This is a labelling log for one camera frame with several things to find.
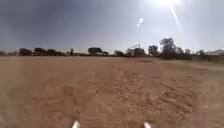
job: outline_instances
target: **sunlight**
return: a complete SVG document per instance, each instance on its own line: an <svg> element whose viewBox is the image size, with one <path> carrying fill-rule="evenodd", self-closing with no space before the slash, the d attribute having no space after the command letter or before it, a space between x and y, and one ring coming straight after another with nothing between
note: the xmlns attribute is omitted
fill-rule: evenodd
<svg viewBox="0 0 224 128"><path fill-rule="evenodd" d="M147 0L158 6L173 8L175 5L179 4L180 0Z"/></svg>

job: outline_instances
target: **sandy soil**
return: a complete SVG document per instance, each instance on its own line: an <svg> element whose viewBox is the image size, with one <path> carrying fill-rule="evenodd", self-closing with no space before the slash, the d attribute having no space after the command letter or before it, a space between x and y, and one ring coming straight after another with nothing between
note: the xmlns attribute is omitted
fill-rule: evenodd
<svg viewBox="0 0 224 128"><path fill-rule="evenodd" d="M224 67L127 58L0 59L0 127L224 127Z"/></svg>

